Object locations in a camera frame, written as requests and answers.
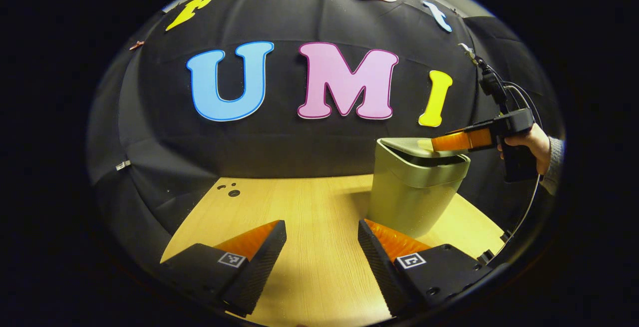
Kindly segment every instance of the black fabric backdrop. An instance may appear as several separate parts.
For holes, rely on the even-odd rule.
[[[98,203],[110,229],[150,271],[170,236],[217,178],[326,177],[370,174],[374,142],[382,137],[436,137],[494,117],[478,72],[458,43],[477,49],[504,79],[529,91],[548,133],[561,131],[552,88],[529,50],[493,17],[461,18],[439,4],[452,26],[436,24],[422,0],[212,0],[186,22],[165,31],[184,6],[159,11],[122,46],[97,89],[89,118],[87,160]],[[137,40],[145,44],[130,51]],[[235,99],[244,84],[239,45],[270,41],[267,94],[252,115],[213,122],[192,102],[186,62],[221,49],[219,93]],[[298,48],[332,42],[351,70],[370,49],[399,56],[393,68],[387,120],[340,116],[306,120],[297,107],[306,95],[307,61]],[[449,74],[439,127],[417,124],[431,90],[430,70]],[[361,104],[360,95],[356,106]],[[333,104],[329,92],[326,101]],[[470,154],[459,194],[504,230],[512,231],[529,204],[534,181],[503,182],[496,150]],[[132,165],[116,172],[121,161]],[[538,193],[546,191],[540,188]]]

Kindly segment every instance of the pink letter m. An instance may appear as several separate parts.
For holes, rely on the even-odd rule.
[[[399,58],[392,52],[370,50],[355,72],[351,72],[336,45],[310,42],[300,46],[309,64],[306,102],[297,109],[303,118],[324,118],[331,108],[324,101],[328,87],[340,115],[346,116],[363,90],[363,102],[356,113],[363,118],[390,118],[390,79]]]

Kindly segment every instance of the black border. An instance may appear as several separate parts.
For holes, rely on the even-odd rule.
[[[623,272],[636,271],[626,263],[632,251],[624,250],[621,241],[632,230],[621,227],[625,214],[619,207],[626,206],[632,180],[614,175],[615,190],[603,199],[612,163],[593,161],[593,155],[630,152],[619,136],[630,115],[624,89],[632,86],[609,79],[602,89],[595,75],[611,67],[621,72],[623,55],[603,50],[621,35],[630,7],[623,6],[625,0],[477,1],[519,34],[556,87],[568,134],[557,196],[561,209],[554,215],[559,233],[540,249],[543,254],[522,266],[526,269],[513,282],[438,322],[605,320],[626,325],[637,280],[619,279]],[[113,238],[91,222],[96,210],[84,170],[84,132],[94,86],[122,43],[169,2],[6,2],[11,16],[5,22],[11,71],[6,92],[11,103],[5,104],[5,136],[7,146],[15,147],[4,154],[12,162],[5,177],[15,186],[6,193],[5,204],[11,325],[210,322],[207,313],[145,277]],[[617,139],[607,139],[609,132]],[[606,153],[593,153],[603,147]]]

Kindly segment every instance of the olive green trash can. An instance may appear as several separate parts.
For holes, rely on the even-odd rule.
[[[366,218],[413,238],[440,218],[466,177],[470,159],[433,152],[428,138],[380,138]]]

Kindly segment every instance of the hand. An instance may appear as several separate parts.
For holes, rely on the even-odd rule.
[[[527,133],[520,133],[504,139],[511,146],[524,145],[530,149],[530,152],[537,159],[537,174],[545,175],[550,166],[550,140],[548,135],[539,127],[532,124],[532,128]],[[502,145],[497,145],[498,150],[502,150]]]

